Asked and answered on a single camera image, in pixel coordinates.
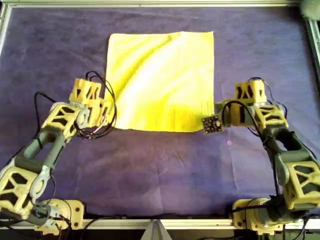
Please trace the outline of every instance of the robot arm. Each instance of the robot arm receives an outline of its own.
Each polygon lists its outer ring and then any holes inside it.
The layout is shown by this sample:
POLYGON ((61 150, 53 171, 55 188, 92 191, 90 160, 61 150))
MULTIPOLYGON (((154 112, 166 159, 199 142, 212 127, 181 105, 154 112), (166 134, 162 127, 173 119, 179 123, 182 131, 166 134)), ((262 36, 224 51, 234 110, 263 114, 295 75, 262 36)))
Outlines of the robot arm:
POLYGON ((282 106, 267 102, 262 79, 236 84, 235 98, 218 102, 215 110, 215 115, 202 120, 205 133, 222 132, 232 126, 255 128, 274 170, 277 195, 236 201, 232 207, 236 228, 274 234, 282 230, 283 224, 320 207, 320 165, 288 129, 282 106))
POLYGON ((35 225, 44 234, 59 234, 82 226, 84 206, 76 200, 37 202, 44 193, 58 158, 72 137, 84 128, 110 123, 111 102, 99 97, 101 84, 77 78, 70 103, 56 102, 37 136, 0 171, 0 211, 35 225), (36 156, 51 143, 43 160, 36 156))

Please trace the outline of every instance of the yellow cloth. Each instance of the yellow cloth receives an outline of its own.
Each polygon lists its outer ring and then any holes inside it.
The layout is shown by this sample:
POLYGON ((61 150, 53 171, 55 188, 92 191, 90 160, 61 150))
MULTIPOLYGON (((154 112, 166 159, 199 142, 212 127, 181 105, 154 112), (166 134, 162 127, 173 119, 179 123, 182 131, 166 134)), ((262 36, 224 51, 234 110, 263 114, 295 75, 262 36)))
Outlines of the yellow cloth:
POLYGON ((106 79, 118 129, 194 132, 214 113, 213 32, 112 34, 106 79))

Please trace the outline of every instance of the wire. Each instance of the wire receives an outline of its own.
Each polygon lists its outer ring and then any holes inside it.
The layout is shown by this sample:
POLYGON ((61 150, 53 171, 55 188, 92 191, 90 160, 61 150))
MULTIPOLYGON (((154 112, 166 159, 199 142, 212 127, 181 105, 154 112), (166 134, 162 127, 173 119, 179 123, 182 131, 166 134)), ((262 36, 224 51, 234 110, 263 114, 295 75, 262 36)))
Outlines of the wire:
POLYGON ((266 205, 256 205, 256 206, 244 206, 244 207, 237 207, 236 209, 233 209, 231 213, 236 213, 240 212, 243 210, 250 210, 250 209, 265 209, 267 206, 266 205))
POLYGON ((34 137, 36 137, 41 129, 41 125, 40 125, 40 117, 39 117, 39 110, 38 110, 38 103, 37 103, 37 96, 40 95, 40 96, 43 96, 44 98, 48 99, 49 101, 53 102, 53 103, 56 103, 57 101, 54 100, 53 98, 49 97, 48 95, 46 95, 45 93, 43 92, 40 92, 40 91, 37 91, 35 94, 34 94, 34 97, 33 97, 33 101, 34 101, 34 108, 35 108, 35 117, 36 117, 36 133, 34 135, 34 137))
MULTIPOLYGON (((262 141, 262 145, 263 147, 266 149, 270 149, 267 145, 265 145, 265 139, 261 133, 261 131, 259 130, 259 127, 258 127, 258 123, 256 121, 256 119, 254 118, 254 116, 252 115, 252 113, 249 111, 248 109, 248 106, 245 105, 244 103, 242 103, 241 101, 238 101, 238 100, 230 100, 228 101, 224 106, 223 106, 223 109, 222 109, 222 123, 225 122, 225 110, 227 109, 227 107, 231 106, 231 104, 238 104, 240 105, 241 107, 243 107, 249 114, 251 120, 252 120, 252 123, 254 125, 254 128, 256 130, 256 134, 258 135, 258 137, 261 139, 262 141)), ((272 170, 273 170, 273 180, 274 180, 274 187, 275 187, 275 192, 276 192, 276 195, 278 196, 280 194, 280 189, 279 189, 279 184, 278 184, 278 179, 277 179, 277 173, 276 173, 276 168, 275 168, 275 159, 274 157, 271 158, 271 161, 272 161, 272 170)))
POLYGON ((262 136, 262 133, 261 133, 260 130, 259 130, 258 123, 257 123, 256 119, 254 118, 254 116, 252 115, 252 113, 249 111, 248 106, 245 105, 244 103, 242 103, 241 101, 238 101, 238 100, 230 100, 230 101, 228 101, 228 102, 223 106, 223 109, 222 109, 222 112, 221 112, 221 114, 222 114, 222 123, 225 122, 225 114, 224 114, 224 113, 225 113, 225 110, 226 110, 227 107, 231 106, 231 104, 238 104, 238 105, 240 105, 241 107, 243 107, 243 108, 248 112, 248 114, 249 114, 249 116, 250 116, 250 118, 251 118, 251 120, 252 120, 252 123, 253 123, 253 125, 254 125, 254 128, 255 128, 255 130, 256 130, 256 132, 257 132, 257 135, 262 139, 263 136, 262 136))
POLYGON ((249 82, 249 81, 254 81, 254 80, 261 80, 261 81, 263 81, 263 83, 266 85, 266 87, 267 87, 268 90, 269 90, 269 94, 270 94, 270 97, 271 97, 272 101, 274 101, 275 103, 283 106, 283 108, 284 108, 284 117, 287 119, 288 109, 287 109, 286 105, 284 105, 283 103, 275 100, 275 98, 274 98, 274 96, 273 96, 273 94, 272 94, 270 85, 269 85, 264 79, 262 79, 261 77, 251 77, 251 78, 248 80, 248 82, 249 82))
POLYGON ((102 123, 100 124, 100 126, 98 126, 95 130, 89 131, 86 129, 79 129, 80 137, 88 140, 89 142, 91 142, 92 140, 95 140, 95 139, 102 138, 102 137, 106 136, 107 134, 109 134, 114 129, 114 127, 116 125, 117 115, 118 115, 116 96, 115 96, 115 92, 114 92, 111 84, 105 78, 103 78, 101 75, 99 75, 99 73, 97 73, 96 71, 88 71, 85 74, 85 79, 87 81, 91 82, 94 78, 99 78, 99 80, 104 85, 105 89, 111 95, 112 100, 113 100, 114 113, 113 113, 113 116, 112 116, 110 123, 108 123, 102 131, 100 131, 100 130, 102 129, 103 125, 105 124, 105 121, 107 120, 106 115, 104 116, 104 119, 103 119, 102 123))
POLYGON ((253 135, 255 135, 256 137, 259 137, 259 135, 258 135, 256 132, 254 132, 254 129, 253 129, 252 127, 247 127, 247 129, 248 129, 253 135))
POLYGON ((249 204, 252 203, 254 200, 256 200, 256 198, 254 199, 251 199, 247 204, 246 204, 246 208, 244 209, 244 222, 245 222, 245 230, 246 230, 246 233, 248 234, 249 238, 250 239, 253 239, 250 235, 250 232, 248 230, 248 222, 247 222, 247 209, 249 209, 249 204))
POLYGON ((44 204, 42 204, 42 202, 41 202, 41 205, 39 205, 39 207, 47 206, 56 195, 57 182, 55 180, 55 177, 52 174, 50 175, 50 179, 53 182, 53 193, 52 193, 51 197, 44 204))
POLYGON ((100 217, 100 218, 91 220, 91 221, 83 228, 79 240, 82 240, 82 239, 83 239, 83 237, 84 237, 84 235, 85 235, 85 232, 86 232, 86 230, 90 227, 90 225, 94 224, 95 222, 97 222, 97 221, 99 221, 99 220, 106 220, 106 219, 110 219, 110 218, 111 218, 111 217, 109 217, 109 216, 105 216, 105 217, 100 217))
POLYGON ((283 224, 282 227, 282 240, 286 240, 286 225, 283 224))
POLYGON ((309 221, 310 218, 311 218, 311 217, 308 216, 307 218, 305 218, 305 219, 303 220, 303 226, 302 226, 302 228, 301 228, 298 236, 296 236, 293 240, 298 240, 302 235, 303 235, 303 239, 305 239, 305 237, 306 237, 306 226, 307 226, 307 223, 308 223, 308 221, 309 221))

